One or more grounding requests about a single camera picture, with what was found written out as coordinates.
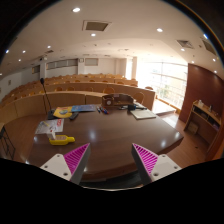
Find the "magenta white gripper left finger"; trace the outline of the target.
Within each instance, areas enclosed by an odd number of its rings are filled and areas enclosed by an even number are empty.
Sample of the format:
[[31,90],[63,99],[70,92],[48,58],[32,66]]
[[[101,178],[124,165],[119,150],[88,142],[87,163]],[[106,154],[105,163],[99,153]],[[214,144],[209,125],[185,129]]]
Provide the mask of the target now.
[[55,154],[41,169],[48,171],[72,183],[79,184],[91,153],[90,144],[87,143],[72,151]]

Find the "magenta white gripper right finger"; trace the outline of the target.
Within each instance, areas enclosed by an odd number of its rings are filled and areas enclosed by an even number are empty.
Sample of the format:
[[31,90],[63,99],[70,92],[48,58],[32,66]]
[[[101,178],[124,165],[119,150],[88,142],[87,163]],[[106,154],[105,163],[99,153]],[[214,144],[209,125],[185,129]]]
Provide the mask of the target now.
[[136,143],[132,144],[131,153],[144,185],[155,182],[181,169],[166,154],[157,155]]

